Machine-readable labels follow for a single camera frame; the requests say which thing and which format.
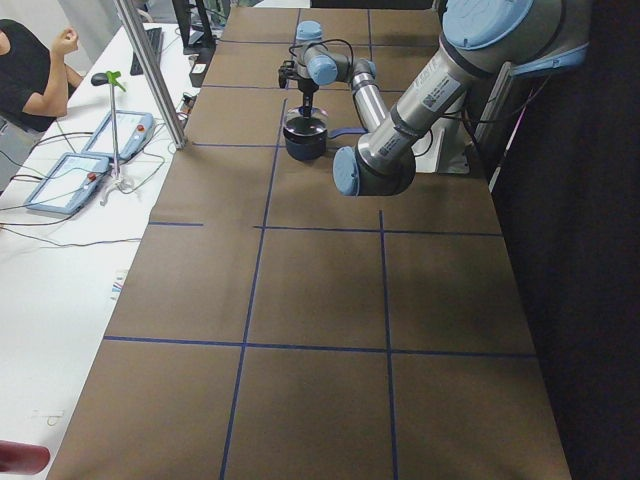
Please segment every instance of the person's elbow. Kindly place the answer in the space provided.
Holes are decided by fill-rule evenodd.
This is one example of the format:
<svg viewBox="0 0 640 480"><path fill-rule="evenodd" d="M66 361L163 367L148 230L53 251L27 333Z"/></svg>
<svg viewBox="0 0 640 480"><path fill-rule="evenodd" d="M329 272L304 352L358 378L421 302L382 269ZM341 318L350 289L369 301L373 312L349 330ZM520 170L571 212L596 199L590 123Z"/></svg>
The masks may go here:
<svg viewBox="0 0 640 480"><path fill-rule="evenodd" d="M48 99L39 93L33 93L22 108L29 115L41 115L44 117L64 117L67 115L66 99Z"/></svg>

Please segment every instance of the blue tablet device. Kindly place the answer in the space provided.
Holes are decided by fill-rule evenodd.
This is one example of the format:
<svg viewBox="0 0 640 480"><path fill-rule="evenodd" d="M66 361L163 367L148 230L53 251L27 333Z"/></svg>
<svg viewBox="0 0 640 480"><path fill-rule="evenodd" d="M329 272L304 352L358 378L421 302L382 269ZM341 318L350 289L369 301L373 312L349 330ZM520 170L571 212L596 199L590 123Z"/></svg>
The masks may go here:
<svg viewBox="0 0 640 480"><path fill-rule="evenodd" d="M29 195L25 207L31 210L69 215L91 197L109 171L106 155L65 153Z"/></svg>
<svg viewBox="0 0 640 480"><path fill-rule="evenodd" d="M109 112L82 149L82 153L106 155L113 158L111 123L111 112ZM120 160L127 161L142 150L151 139L155 122L150 113L117 110L116 125Z"/></svg>

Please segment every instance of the brown table surface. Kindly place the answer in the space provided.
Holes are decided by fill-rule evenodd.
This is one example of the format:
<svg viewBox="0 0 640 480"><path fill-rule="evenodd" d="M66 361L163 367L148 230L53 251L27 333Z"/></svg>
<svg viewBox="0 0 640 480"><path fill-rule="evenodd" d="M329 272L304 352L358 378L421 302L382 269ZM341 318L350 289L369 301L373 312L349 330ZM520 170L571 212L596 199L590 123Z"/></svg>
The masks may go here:
<svg viewBox="0 0 640 480"><path fill-rule="evenodd" d="M346 198L355 137L287 154L305 19L389 105L437 48L428 11L233 11L49 478L570 478L482 176Z"/></svg>

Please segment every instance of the fist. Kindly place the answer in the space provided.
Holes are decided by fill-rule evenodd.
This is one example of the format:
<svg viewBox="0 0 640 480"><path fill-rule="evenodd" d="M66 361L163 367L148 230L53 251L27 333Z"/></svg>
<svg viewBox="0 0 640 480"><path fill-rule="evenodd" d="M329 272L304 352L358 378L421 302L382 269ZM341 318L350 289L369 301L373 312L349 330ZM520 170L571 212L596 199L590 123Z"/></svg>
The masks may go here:
<svg viewBox="0 0 640 480"><path fill-rule="evenodd" d="M67 53L75 52L78 49L78 32L73 28L67 27L53 39L51 51L65 56Z"/></svg>

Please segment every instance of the black shirt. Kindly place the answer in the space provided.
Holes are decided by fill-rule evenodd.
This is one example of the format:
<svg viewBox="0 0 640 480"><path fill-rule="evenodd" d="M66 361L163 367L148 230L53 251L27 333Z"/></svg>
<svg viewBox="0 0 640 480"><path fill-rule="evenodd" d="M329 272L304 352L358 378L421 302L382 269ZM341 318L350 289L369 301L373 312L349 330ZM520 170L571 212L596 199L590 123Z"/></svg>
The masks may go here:
<svg viewBox="0 0 640 480"><path fill-rule="evenodd" d="M33 93L43 94L49 81L49 49L24 25L0 20L11 49L0 55L0 112L18 125L44 132L55 117L29 115L22 109ZM69 85L69 95L75 90Z"/></svg>

